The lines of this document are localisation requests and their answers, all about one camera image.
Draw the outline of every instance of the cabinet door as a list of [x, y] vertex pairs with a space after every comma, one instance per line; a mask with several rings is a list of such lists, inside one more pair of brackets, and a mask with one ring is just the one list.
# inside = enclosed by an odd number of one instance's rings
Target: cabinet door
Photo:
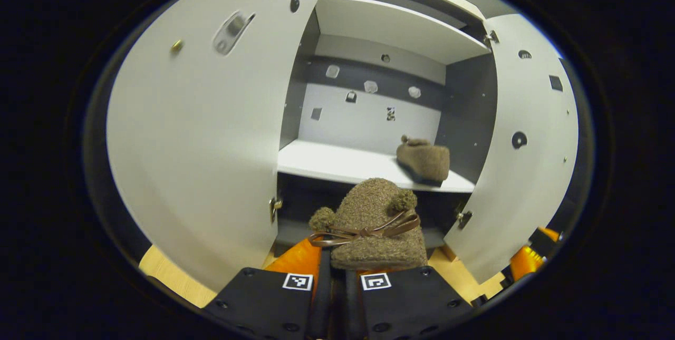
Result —
[[[269, 201], [285, 94], [317, 0], [294, 12], [291, 1], [179, 0], [140, 36], [113, 87], [108, 153], [122, 200], [212, 290], [261, 267], [277, 234]], [[217, 33], [236, 11], [255, 17], [223, 55]]]
[[[479, 283], [508, 266], [535, 229], [550, 222], [570, 183], [578, 140], [574, 94], [555, 47], [520, 14], [490, 18], [485, 28], [499, 37], [492, 44], [495, 128], [464, 209], [473, 216], [445, 236]], [[513, 144], [516, 132], [526, 136], [520, 148]]]

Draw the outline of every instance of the round hole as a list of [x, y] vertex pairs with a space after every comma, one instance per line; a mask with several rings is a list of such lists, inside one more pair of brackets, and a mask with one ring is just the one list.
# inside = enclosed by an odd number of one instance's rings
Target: round hole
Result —
[[391, 325], [389, 323], [377, 323], [376, 325], [373, 326], [373, 331], [385, 332], [388, 331], [389, 328], [391, 328]]
[[255, 335], [255, 332], [251, 328], [248, 328], [247, 326], [236, 326], [236, 327], [237, 329], [240, 329], [244, 332], [251, 333], [251, 335]]
[[436, 331], [438, 329], [438, 326], [428, 326], [427, 328], [424, 328], [423, 330], [420, 331], [420, 335], [426, 335], [427, 333]]
[[285, 323], [284, 330], [287, 330], [288, 332], [297, 332], [300, 330], [300, 326], [295, 323]]

